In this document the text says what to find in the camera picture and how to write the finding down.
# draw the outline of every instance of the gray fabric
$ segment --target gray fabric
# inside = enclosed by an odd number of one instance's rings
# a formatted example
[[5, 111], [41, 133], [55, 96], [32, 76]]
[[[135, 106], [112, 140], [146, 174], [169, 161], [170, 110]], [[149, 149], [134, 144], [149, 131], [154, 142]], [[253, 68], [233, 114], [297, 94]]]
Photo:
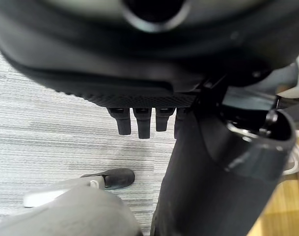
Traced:
[[131, 208], [145, 235], [175, 140], [174, 116], [151, 139], [119, 136], [105, 108], [57, 93], [15, 71], [0, 55], [0, 219], [22, 205], [23, 195], [57, 181], [111, 168], [133, 169], [136, 181], [113, 191]]
[[116, 195], [80, 186], [5, 218], [0, 236], [140, 236], [140, 227]]

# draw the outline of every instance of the gray carpet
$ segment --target gray carpet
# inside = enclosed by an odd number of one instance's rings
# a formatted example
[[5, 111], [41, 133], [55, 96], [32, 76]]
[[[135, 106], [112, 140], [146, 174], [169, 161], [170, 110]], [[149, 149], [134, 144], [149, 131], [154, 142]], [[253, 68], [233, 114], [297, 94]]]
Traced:
[[0, 55], [0, 219], [22, 205], [34, 189], [82, 174], [127, 167], [135, 183], [113, 191], [149, 234], [161, 180], [174, 145], [174, 117], [151, 139], [119, 136], [105, 108], [57, 93], [29, 80]]

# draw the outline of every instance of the black plastic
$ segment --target black plastic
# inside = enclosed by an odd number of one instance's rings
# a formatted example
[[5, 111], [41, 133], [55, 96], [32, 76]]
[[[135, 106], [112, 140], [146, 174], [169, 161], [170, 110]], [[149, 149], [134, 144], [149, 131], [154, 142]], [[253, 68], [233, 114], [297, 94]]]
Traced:
[[245, 236], [295, 145], [292, 121], [278, 115], [276, 128], [284, 128], [284, 136], [251, 139], [201, 108], [189, 112], [163, 179], [151, 235]]
[[123, 108], [108, 108], [110, 115], [115, 118], [118, 125], [118, 131], [120, 135], [131, 134], [131, 118], [130, 109]]
[[127, 168], [111, 169], [97, 174], [83, 175], [83, 177], [102, 176], [107, 190], [130, 186], [135, 181], [134, 171]]
[[168, 120], [173, 115], [175, 108], [156, 108], [156, 131], [167, 130]]
[[178, 136], [178, 132], [182, 126], [182, 123], [187, 115], [188, 108], [177, 108], [177, 115], [174, 123], [174, 138]]
[[138, 137], [140, 139], [150, 138], [151, 108], [133, 108], [134, 116], [137, 119]]

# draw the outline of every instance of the wooden floor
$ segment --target wooden floor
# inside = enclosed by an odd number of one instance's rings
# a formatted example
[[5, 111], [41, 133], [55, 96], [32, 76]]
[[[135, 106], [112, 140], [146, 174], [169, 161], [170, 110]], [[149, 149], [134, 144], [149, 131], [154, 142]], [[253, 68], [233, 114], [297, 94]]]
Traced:
[[284, 178], [279, 184], [248, 235], [299, 236], [299, 173]]

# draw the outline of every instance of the white object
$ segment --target white object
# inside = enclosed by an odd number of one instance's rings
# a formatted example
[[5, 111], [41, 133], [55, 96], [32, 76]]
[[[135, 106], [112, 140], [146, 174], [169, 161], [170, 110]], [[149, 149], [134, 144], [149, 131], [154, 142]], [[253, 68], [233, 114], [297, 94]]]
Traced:
[[287, 169], [283, 172], [283, 175], [291, 175], [299, 172], [299, 145], [296, 144], [291, 152], [288, 166], [292, 166], [290, 169]]

